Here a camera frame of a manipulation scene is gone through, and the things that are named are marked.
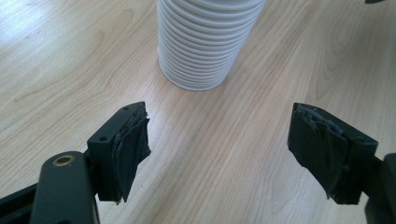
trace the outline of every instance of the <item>wooden table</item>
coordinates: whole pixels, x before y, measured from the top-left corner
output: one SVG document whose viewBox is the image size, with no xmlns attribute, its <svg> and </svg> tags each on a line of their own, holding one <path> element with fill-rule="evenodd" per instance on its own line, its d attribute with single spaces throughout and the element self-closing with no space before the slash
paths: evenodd
<svg viewBox="0 0 396 224">
<path fill-rule="evenodd" d="M 163 76 L 155 1 L 0 2 L 0 197 L 145 101 L 152 154 L 102 223 L 365 223 L 288 151 L 294 102 L 322 107 L 396 151 L 396 1 L 268 0 L 211 91 Z"/>
</svg>

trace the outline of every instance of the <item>white plastic cup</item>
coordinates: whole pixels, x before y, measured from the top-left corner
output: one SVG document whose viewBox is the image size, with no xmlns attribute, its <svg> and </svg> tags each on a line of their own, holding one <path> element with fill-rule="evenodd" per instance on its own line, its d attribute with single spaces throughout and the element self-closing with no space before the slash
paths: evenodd
<svg viewBox="0 0 396 224">
<path fill-rule="evenodd" d="M 177 86 L 207 91 L 230 73 L 265 0 L 158 0 L 158 53 Z"/>
</svg>

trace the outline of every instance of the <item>white cup stack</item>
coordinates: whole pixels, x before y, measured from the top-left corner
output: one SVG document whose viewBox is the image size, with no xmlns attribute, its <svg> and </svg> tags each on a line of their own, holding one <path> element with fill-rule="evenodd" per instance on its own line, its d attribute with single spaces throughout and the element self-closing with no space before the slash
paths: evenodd
<svg viewBox="0 0 396 224">
<path fill-rule="evenodd" d="M 158 0 L 163 74 L 190 91 L 207 91 L 230 73 L 265 0 Z"/>
</svg>

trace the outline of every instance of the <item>stacked plastic cup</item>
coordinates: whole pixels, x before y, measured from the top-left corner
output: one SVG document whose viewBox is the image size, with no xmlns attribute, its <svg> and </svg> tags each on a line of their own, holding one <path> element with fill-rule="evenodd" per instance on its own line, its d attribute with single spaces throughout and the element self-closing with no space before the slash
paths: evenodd
<svg viewBox="0 0 396 224">
<path fill-rule="evenodd" d="M 190 91 L 218 86 L 230 73 L 265 0 L 158 0 L 163 74 Z"/>
</svg>

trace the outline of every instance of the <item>light wood surface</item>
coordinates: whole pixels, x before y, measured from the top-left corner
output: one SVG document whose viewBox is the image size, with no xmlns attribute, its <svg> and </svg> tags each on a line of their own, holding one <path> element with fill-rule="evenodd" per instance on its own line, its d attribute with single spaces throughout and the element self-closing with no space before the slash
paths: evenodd
<svg viewBox="0 0 396 224">
<path fill-rule="evenodd" d="M 145 101 L 152 154 L 102 223 L 365 223 L 288 151 L 294 102 L 396 151 L 396 1 L 268 0 L 231 74 L 184 91 L 162 74 L 155 1 L 0 1 L 0 197 Z"/>
</svg>

